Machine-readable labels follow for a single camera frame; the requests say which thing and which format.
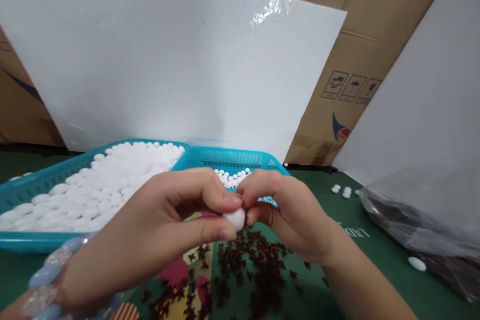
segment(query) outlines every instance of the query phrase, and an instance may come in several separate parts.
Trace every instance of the green table surface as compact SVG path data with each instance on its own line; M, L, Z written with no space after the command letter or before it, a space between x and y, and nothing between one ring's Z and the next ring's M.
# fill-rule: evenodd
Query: green table surface
M0 183L26 172L33 172L68 159L70 156L42 156L38 154L0 151ZM469 304L448 288L434 275L413 269L407 261L406 252L380 231L369 219L360 199L353 195L349 200L341 194L334 194L335 184L349 186L353 190L361 186L343 173L327 174L317 171L290 171L291 175L303 181L314 193L325 212L341 224L356 244L395 286L419 319L480 319L480 304ZM255 225L271 242L277 241L272 231L262 224ZM212 279L220 274L216 263L218 245L213 249ZM0 310L26 290L30 276L38 270L45 255L16 254L0 250ZM322 281L323 271L319 266L307 270L297 255L285 258L287 271L298 272L298 279L287 281L282 291L283 308L281 317L292 319L343 319L342 313L327 286ZM231 296L227 305L213 309L210 318L238 319L249 317L249 299L253 284L248 280L238 288L231 279ZM299 296L295 285L303 289ZM268 318L277 319L278 314Z

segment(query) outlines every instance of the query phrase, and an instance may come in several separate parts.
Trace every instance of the blue plastic basket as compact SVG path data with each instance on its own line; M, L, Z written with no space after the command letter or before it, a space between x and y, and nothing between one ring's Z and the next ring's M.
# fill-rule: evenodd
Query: blue plastic basket
M141 141L145 143L159 142L160 144L173 143L177 146L183 146L186 151L175 166L173 166L172 171L180 170L178 165L190 148L188 144L183 142L139 138L112 142L103 147L0 185L0 214L13 209L18 204L29 203L35 195L48 193L55 185L63 183L66 178L77 173L80 169L89 168L90 163L94 160L94 155L103 153L113 145L124 142L132 143ZM0 249L7 249L16 253L48 254L75 236L78 236L78 234L73 232L0 231Z
M237 149L224 149L220 147L196 146L188 149L175 165L176 170L185 170L191 168L209 167L212 169L222 169L231 174L249 168L276 170L282 175L291 176L280 162L269 153L260 151L248 151ZM258 201L263 201L274 205L278 204L270 197L261 197Z

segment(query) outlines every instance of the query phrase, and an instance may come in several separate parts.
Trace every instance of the beaded bracelet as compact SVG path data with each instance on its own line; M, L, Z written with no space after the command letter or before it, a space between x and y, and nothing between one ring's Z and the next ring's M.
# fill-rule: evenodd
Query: beaded bracelet
M71 314L60 316L62 306L54 304L58 289L52 285L62 272L62 266L76 253L83 244L91 240L97 232L74 237L65 242L59 249L52 252L45 260L43 267L30 278L28 288L33 294L23 305L23 313L32 320L73 320ZM95 315L92 320L109 319L120 306L122 294L113 296L109 305Z

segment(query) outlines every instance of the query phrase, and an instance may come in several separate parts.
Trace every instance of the white foam board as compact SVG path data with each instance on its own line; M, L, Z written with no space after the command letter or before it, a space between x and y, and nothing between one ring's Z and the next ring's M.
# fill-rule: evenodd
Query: white foam board
M0 0L70 150L125 138L283 161L346 13L300 0Z

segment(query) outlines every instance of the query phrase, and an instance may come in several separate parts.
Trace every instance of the plastic bag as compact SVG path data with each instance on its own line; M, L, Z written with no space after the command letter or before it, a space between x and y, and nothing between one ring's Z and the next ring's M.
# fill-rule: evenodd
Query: plastic bag
M480 299L480 160L423 163L359 192L372 221L469 302Z

